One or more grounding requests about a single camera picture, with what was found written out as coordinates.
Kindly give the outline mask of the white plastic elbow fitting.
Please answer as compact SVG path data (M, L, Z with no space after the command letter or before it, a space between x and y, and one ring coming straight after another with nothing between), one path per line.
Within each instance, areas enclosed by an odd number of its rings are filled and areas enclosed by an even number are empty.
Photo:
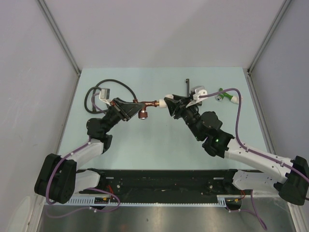
M173 99L174 97L173 97L172 94L168 94L168 95L165 96L165 98ZM166 104L164 99L159 99L159 107L160 108L167 108L167 104Z

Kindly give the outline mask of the dark red brass faucet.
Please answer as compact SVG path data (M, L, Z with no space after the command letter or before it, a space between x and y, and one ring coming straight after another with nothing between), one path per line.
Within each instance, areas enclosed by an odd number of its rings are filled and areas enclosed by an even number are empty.
M148 118L148 107L159 107L159 101L141 101L139 102L137 99L134 99L133 102L135 103L134 110L138 114L138 118L141 120L145 120Z

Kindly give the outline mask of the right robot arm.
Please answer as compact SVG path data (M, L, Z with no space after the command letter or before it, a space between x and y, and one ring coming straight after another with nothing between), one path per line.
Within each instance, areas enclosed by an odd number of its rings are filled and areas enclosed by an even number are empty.
M210 156L242 162L266 174L279 196L285 201L304 205L309 189L309 165L305 158L294 159L254 150L221 129L222 121L213 111L199 113L190 98L168 95L159 101L161 108L167 108L174 119L183 119L197 141Z

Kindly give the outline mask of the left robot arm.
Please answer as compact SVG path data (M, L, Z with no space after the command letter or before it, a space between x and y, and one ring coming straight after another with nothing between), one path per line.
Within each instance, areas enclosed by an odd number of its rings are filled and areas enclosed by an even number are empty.
M34 192L44 196L48 204L69 201L73 194L91 188L102 193L107 182L96 171L78 170L95 157L106 152L112 143L108 132L120 121L129 121L145 107L142 102L126 102L115 98L102 118L91 118L86 123L88 140L85 144L66 155L49 154L46 156Z

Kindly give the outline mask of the green faucet with elbow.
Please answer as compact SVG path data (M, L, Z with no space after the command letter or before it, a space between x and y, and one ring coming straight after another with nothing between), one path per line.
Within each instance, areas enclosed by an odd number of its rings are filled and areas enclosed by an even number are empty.
M239 97L238 96L234 96L234 95L230 95L227 92L218 94L215 99L219 102L221 102L223 99L228 99L230 102L234 103L234 104L239 104Z

